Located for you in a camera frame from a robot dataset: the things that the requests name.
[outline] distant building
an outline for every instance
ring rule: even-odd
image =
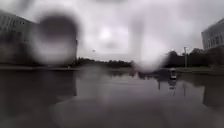
[[[204,49],[209,53],[212,66],[224,65],[224,19],[211,25],[202,33]]]
[[[224,19],[204,30],[202,41],[205,50],[224,46]]]
[[[22,63],[33,22],[0,11],[0,63]]]

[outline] street lamp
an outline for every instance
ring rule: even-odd
[[[184,47],[184,57],[185,57],[185,61],[184,61],[184,63],[185,63],[185,68],[187,67],[187,47]]]

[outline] sky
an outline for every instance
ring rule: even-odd
[[[0,8],[38,22],[51,12],[80,25],[78,56],[158,62],[203,48],[201,32],[224,17],[223,0],[0,0]]]

